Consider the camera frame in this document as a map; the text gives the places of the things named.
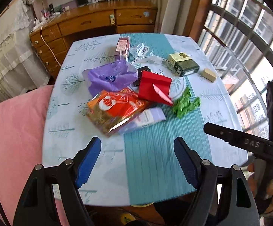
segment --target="pink blanket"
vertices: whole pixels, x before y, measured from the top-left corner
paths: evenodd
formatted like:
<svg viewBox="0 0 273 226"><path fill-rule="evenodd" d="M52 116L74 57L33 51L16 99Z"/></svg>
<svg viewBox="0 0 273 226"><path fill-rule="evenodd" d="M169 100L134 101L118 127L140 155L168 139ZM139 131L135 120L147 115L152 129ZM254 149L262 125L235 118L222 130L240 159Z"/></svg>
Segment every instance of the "pink blanket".
<svg viewBox="0 0 273 226"><path fill-rule="evenodd" d="M11 224L26 181L41 163L52 90L45 86L0 103L0 201ZM68 225L61 201L56 204L62 225Z"/></svg>

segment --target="teal table runner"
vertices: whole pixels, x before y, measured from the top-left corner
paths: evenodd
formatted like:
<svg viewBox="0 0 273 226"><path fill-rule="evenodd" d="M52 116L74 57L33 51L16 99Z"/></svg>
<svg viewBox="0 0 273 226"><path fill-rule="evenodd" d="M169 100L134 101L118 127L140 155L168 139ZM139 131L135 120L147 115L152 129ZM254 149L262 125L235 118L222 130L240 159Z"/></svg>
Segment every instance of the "teal table runner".
<svg viewBox="0 0 273 226"><path fill-rule="evenodd" d="M131 46L144 43L153 53L168 58L174 53L163 34L129 34ZM195 99L192 86L192 100ZM194 149L202 159L211 160L207 135L203 131L204 121L200 109L178 119L167 105L160 106L166 121L151 127L125 134L125 155L131 204L143 204L175 198L194 189L184 177L174 154L176 137L183 137L190 149Z"/></svg>

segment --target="clear plastic bag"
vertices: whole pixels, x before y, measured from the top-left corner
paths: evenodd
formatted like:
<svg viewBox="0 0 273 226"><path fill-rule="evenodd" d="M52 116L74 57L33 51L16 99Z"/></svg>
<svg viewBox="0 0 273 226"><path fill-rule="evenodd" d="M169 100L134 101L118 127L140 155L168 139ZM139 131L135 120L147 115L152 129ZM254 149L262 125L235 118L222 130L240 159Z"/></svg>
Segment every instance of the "clear plastic bag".
<svg viewBox="0 0 273 226"><path fill-rule="evenodd" d="M141 59L144 57L151 56L153 54L152 49L146 46L144 43L130 47L129 52L135 59Z"/></svg>

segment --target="beige curtain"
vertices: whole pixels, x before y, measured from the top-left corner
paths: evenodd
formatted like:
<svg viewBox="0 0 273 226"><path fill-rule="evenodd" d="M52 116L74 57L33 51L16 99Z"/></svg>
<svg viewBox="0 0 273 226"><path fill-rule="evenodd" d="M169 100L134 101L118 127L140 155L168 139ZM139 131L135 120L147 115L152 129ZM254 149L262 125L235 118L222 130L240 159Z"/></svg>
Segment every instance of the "beige curtain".
<svg viewBox="0 0 273 226"><path fill-rule="evenodd" d="M155 33L182 35L192 0L149 0L157 5Z"/></svg>

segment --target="wooden cabinet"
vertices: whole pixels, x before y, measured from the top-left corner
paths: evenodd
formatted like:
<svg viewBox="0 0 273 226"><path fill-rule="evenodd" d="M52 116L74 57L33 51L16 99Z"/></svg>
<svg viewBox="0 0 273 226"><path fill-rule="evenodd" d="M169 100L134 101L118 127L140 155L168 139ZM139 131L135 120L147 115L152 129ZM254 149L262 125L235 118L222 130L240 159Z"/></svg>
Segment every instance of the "wooden cabinet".
<svg viewBox="0 0 273 226"><path fill-rule="evenodd" d="M52 49L54 54L61 53L66 51L66 46L64 44L63 38L59 38L57 40L51 41L48 43L49 47ZM49 56L53 56L51 50L48 48L47 45L43 45L37 48L38 55L43 59Z"/></svg>
<svg viewBox="0 0 273 226"><path fill-rule="evenodd" d="M43 39L46 41L46 43L56 40L58 38L61 38L61 33L59 31L58 25L53 25L49 28L46 28L41 31ZM44 41L41 38L40 31L37 34L34 34L30 36L32 45L35 48L41 47L45 45Z"/></svg>
<svg viewBox="0 0 273 226"><path fill-rule="evenodd" d="M50 72L50 75L56 80L58 73L60 71L61 66L57 65L53 68L50 68L48 71Z"/></svg>
<svg viewBox="0 0 273 226"><path fill-rule="evenodd" d="M100 35L104 30L106 34L153 33L156 13L157 7L146 1L120 0L91 4L57 16L43 26L42 36L62 64L73 41L95 37L96 31L100 31ZM30 34L30 40L50 75L56 78L61 66L42 40L40 28Z"/></svg>
<svg viewBox="0 0 273 226"><path fill-rule="evenodd" d="M117 9L116 23L117 25L136 25L150 24L154 25L156 10L153 9Z"/></svg>
<svg viewBox="0 0 273 226"><path fill-rule="evenodd" d="M110 16L114 16L113 10L91 13L61 22L59 28L62 36L66 36L79 31L115 25L115 23L111 24Z"/></svg>
<svg viewBox="0 0 273 226"><path fill-rule="evenodd" d="M153 33L154 25L118 25L116 27L118 34L123 33Z"/></svg>
<svg viewBox="0 0 273 226"><path fill-rule="evenodd" d="M62 63L63 63L63 61L64 61L64 59L65 59L67 53L68 53L68 51L64 51L64 52L55 54L55 57L57 58L58 62L59 62L61 65L62 65ZM49 56L49 57L43 59L43 62L44 62L45 66L46 66L46 68L47 68L48 70L50 70L51 68L54 68L54 67L56 67L56 66L60 66L60 65L57 63L55 57L52 55L52 56Z"/></svg>

